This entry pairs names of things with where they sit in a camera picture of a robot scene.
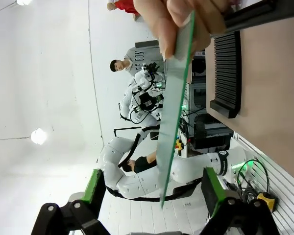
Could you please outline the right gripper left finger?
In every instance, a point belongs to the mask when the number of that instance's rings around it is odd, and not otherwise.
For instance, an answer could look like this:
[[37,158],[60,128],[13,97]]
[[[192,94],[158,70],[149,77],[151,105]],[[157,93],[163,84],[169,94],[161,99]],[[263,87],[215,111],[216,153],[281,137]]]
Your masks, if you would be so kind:
[[98,220],[106,191],[103,172],[95,169],[81,199],[67,202],[60,207],[45,203],[36,218],[33,235],[68,235],[80,230],[84,235],[108,235],[109,232]]

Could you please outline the person's left hand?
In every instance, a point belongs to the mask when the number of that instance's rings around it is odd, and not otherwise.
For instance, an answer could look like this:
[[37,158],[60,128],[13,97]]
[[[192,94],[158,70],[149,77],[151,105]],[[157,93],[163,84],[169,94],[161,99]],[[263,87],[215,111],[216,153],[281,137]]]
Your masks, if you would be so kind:
[[226,30],[223,13],[230,0],[135,0],[134,7],[158,40],[160,53],[169,59],[175,52],[177,31],[195,13],[192,53],[206,49],[211,35]]

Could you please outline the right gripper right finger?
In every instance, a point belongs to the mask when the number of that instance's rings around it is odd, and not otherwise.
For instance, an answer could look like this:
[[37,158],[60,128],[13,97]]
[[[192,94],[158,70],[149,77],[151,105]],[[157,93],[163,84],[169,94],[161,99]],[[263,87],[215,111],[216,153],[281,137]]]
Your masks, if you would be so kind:
[[201,235],[223,235],[228,228],[240,228],[245,235],[278,235],[279,230],[271,212],[262,199],[253,199],[244,203],[235,197],[226,197],[214,169],[203,170],[202,186],[208,186],[204,194],[205,201],[213,200],[215,205],[208,203],[210,220],[200,232]]

